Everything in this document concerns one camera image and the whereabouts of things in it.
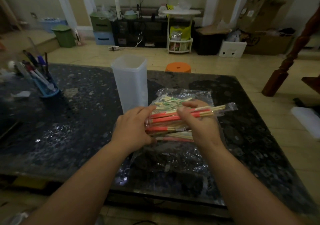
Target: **power strip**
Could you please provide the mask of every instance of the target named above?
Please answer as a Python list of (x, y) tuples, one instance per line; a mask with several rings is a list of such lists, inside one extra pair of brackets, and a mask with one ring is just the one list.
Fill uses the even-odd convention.
[(109, 51), (115, 51), (115, 50), (120, 50), (119, 46), (110, 46)]

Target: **white side table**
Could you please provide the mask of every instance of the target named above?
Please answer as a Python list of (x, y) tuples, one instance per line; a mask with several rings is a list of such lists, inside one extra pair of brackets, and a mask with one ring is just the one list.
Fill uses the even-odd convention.
[[(190, 37), (189, 40), (171, 40), (170, 39), (170, 17), (175, 15), (179, 15), (179, 16), (191, 16), (191, 20), (190, 20), (190, 26), (192, 26), (192, 21), (195, 15), (201, 14), (201, 12), (199, 10), (165, 10), (163, 11), (164, 14), (168, 14), (168, 39), (167, 39), (167, 50), (168, 50), (168, 54), (170, 52), (172, 53), (191, 53), (191, 49), (192, 49), (192, 42), (193, 42), (193, 38)], [(176, 43), (188, 43), (190, 42), (190, 47), (188, 50), (184, 50), (184, 51), (174, 51), (174, 50), (170, 50), (170, 43), (174, 43), (174, 49), (176, 48)]]

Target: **black storage bin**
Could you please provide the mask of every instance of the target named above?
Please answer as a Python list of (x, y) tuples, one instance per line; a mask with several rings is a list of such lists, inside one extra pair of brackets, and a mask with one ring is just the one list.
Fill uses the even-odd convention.
[(216, 55), (225, 37), (226, 34), (203, 35), (194, 30), (192, 47), (198, 55)]

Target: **forearm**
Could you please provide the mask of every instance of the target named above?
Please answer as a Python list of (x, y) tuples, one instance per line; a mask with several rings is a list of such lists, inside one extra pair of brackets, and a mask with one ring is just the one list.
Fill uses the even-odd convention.
[(23, 225), (94, 224), (126, 156), (115, 143), (104, 146)]
[(296, 216), (224, 147), (202, 151), (237, 224), (301, 224)]

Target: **hand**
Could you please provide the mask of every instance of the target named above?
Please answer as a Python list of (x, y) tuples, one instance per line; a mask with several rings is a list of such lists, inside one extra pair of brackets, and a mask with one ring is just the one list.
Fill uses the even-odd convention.
[(192, 136), (195, 144), (200, 149), (210, 149), (214, 146), (224, 147), (219, 132), (219, 124), (214, 116), (203, 117), (202, 120), (193, 117), (189, 113), (189, 108), (198, 108), (208, 106), (200, 100), (188, 101), (182, 103), (183, 108), (177, 110), (178, 115), (192, 129)]
[(156, 143), (156, 139), (146, 134), (145, 120), (156, 106), (136, 107), (120, 115), (111, 142), (116, 143), (128, 155), (144, 145)]

